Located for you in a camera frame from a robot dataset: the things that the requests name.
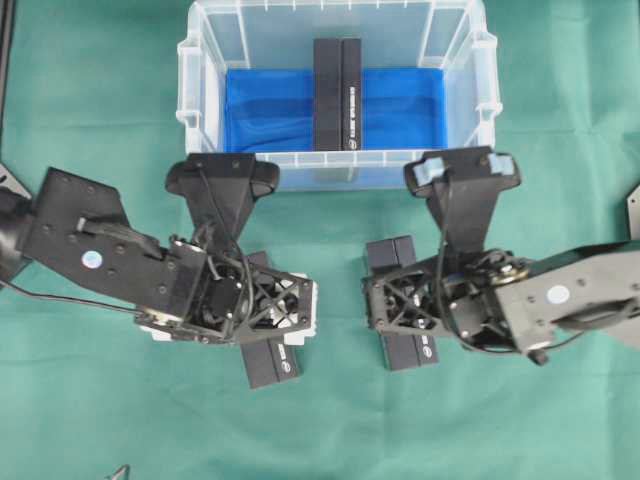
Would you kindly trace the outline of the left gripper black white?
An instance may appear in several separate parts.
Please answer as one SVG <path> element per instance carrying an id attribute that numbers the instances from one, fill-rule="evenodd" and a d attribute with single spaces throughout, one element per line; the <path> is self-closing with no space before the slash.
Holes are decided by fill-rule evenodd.
<path id="1" fill-rule="evenodd" d="M 185 316 L 148 311 L 135 323 L 156 341 L 244 345 L 280 338 L 302 346 L 317 332 L 317 297 L 317 283 L 304 273 L 224 252 L 208 257 Z"/>

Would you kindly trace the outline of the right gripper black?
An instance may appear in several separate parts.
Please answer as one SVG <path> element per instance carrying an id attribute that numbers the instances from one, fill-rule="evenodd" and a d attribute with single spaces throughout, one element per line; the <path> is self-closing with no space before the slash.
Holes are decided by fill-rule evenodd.
<path id="1" fill-rule="evenodd" d="M 523 353 L 515 320 L 497 291 L 525 277 L 525 259 L 508 250 L 441 249 L 388 273 L 362 279 L 368 327 L 378 334 L 450 337 L 478 353 Z"/>

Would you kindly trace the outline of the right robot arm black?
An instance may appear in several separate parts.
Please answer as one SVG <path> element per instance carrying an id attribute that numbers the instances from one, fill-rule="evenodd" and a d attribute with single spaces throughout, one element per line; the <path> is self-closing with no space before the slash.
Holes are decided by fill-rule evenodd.
<path id="1" fill-rule="evenodd" d="M 639 345 L 639 243 L 574 248 L 542 260 L 503 249 L 419 261 L 409 236 L 370 242 L 362 281 L 369 327 L 391 371 L 438 361 L 436 338 L 537 365 L 604 330 Z"/>

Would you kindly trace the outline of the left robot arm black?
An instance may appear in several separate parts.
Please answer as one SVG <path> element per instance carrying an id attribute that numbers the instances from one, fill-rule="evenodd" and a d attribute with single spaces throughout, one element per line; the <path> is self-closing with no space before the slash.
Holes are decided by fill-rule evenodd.
<path id="1" fill-rule="evenodd" d="M 133 229 L 119 192 L 50 169 L 36 198 L 1 191 L 1 283 L 39 263 L 129 313 L 157 341 L 301 346 L 317 330 L 317 284 L 242 252 L 202 169 L 178 183 L 199 219 L 167 245 Z"/>

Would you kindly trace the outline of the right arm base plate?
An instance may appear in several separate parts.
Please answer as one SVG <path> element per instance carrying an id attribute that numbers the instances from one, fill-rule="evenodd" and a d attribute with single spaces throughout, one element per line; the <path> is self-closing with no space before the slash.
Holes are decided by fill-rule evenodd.
<path id="1" fill-rule="evenodd" d="M 640 184 L 626 197 L 628 232 L 631 240 L 640 239 Z"/>

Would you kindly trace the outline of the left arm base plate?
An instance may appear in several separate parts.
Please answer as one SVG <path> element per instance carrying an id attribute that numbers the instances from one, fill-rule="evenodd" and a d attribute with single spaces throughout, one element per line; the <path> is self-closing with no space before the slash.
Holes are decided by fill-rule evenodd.
<path id="1" fill-rule="evenodd" d="M 0 186 L 26 199 L 32 198 L 31 193 L 12 174 L 3 162 L 0 162 Z"/>

